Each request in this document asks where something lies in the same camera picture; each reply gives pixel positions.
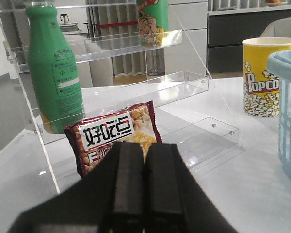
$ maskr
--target yellow popcorn cup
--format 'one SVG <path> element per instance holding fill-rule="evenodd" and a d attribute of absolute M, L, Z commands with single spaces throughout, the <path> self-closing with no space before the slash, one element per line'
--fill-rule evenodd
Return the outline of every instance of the yellow popcorn cup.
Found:
<path fill-rule="evenodd" d="M 268 56 L 291 50 L 291 38 L 259 37 L 243 44 L 243 103 L 246 113 L 257 117 L 279 114 L 279 77 L 266 70 Z"/>

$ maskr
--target white table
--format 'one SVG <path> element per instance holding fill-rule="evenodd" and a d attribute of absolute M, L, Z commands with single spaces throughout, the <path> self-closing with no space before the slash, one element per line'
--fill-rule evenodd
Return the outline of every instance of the white table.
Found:
<path fill-rule="evenodd" d="M 83 94 L 92 91 L 92 88 L 84 89 Z M 224 107 L 220 94 L 230 111 Z M 278 118 L 262 119 L 243 111 L 242 78 L 210 80 L 209 91 L 164 109 L 189 122 L 197 122 L 205 115 L 238 127 L 238 144 L 220 159 L 201 169 L 193 169 L 192 173 L 240 233 L 291 233 L 291 182 L 277 155 Z M 41 192 L 44 188 L 26 189 L 28 185 L 22 181 L 28 182 L 27 173 L 19 171 L 14 164 L 16 161 L 13 162 L 13 158 L 17 158 L 13 153 L 26 156 L 35 153 L 34 146 L 28 146 L 32 145 L 31 140 L 34 142 L 32 138 L 30 132 L 23 131 L 0 154 L 0 166 L 5 165 L 9 175 L 15 176 L 15 179 L 0 182 L 0 233 L 6 231 L 19 211 L 48 197 Z M 46 145 L 46 150 L 61 190 L 80 179 L 66 139 Z"/>

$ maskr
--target green bottle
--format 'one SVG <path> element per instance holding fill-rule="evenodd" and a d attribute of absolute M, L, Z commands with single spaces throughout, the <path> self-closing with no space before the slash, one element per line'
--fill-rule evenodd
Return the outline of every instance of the green bottle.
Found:
<path fill-rule="evenodd" d="M 144 46 L 161 46 L 168 27 L 167 0 L 137 0 L 138 28 Z M 145 52 L 148 75 L 165 74 L 164 49 Z"/>
<path fill-rule="evenodd" d="M 30 21 L 28 66 L 44 128 L 63 128 L 83 118 L 83 99 L 75 56 L 57 22 L 53 0 L 25 0 Z"/>

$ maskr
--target bottle label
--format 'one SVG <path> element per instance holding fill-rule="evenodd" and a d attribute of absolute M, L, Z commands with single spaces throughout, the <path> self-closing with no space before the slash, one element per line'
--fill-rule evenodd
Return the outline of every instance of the bottle label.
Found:
<path fill-rule="evenodd" d="M 74 57 L 54 61 L 52 71 L 56 91 L 60 97 L 73 95 L 80 91 L 78 70 Z"/>

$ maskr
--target peanut snack package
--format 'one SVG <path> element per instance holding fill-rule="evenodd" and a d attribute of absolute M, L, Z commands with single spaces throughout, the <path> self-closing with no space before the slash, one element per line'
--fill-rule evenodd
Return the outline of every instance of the peanut snack package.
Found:
<path fill-rule="evenodd" d="M 64 132 L 74 151 L 81 177 L 103 159 L 116 141 L 140 143 L 144 159 L 152 143 L 162 142 L 155 125 L 153 101 L 83 119 L 65 127 Z"/>

